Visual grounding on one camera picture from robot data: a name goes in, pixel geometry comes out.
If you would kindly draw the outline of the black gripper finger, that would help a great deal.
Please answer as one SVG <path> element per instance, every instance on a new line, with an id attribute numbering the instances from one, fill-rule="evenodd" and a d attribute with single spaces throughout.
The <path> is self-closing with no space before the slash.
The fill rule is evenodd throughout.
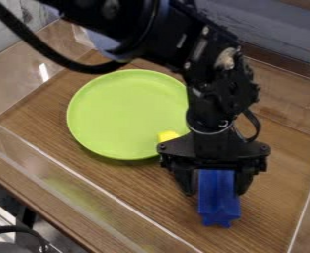
<path id="1" fill-rule="evenodd" d="M 255 171 L 252 169 L 242 170 L 235 173 L 235 189 L 236 194 L 243 195 L 254 181 Z"/>
<path id="2" fill-rule="evenodd" d="M 174 172 L 174 178 L 184 195 L 186 196 L 195 195 L 198 189 L 199 171 L 176 170 Z"/>

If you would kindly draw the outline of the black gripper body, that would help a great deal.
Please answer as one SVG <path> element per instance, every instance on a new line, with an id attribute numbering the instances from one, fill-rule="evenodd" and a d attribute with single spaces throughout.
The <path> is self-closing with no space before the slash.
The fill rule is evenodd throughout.
<path id="1" fill-rule="evenodd" d="M 266 171 L 266 158 L 270 147 L 258 142 L 254 135 L 244 138 L 231 131 L 222 138 L 219 135 L 196 138 L 192 133 L 158 143 L 160 166 L 170 173 L 176 170 L 234 170 L 252 169 L 255 175 Z"/>

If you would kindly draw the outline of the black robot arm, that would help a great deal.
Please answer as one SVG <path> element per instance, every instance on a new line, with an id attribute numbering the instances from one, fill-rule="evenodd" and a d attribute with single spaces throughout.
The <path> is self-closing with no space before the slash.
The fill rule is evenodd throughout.
<path id="1" fill-rule="evenodd" d="M 270 148 L 239 133 L 246 116 L 260 127 L 251 105 L 259 85 L 242 54 L 238 36 L 178 0 L 37 0 L 60 17 L 116 42 L 104 47 L 109 61 L 84 65 L 45 48 L 57 64 L 85 73 L 107 73 L 142 58 L 178 73 L 186 83 L 190 133 L 158 146 L 162 166 L 188 195 L 199 169 L 234 172 L 239 195 L 266 170 Z"/>

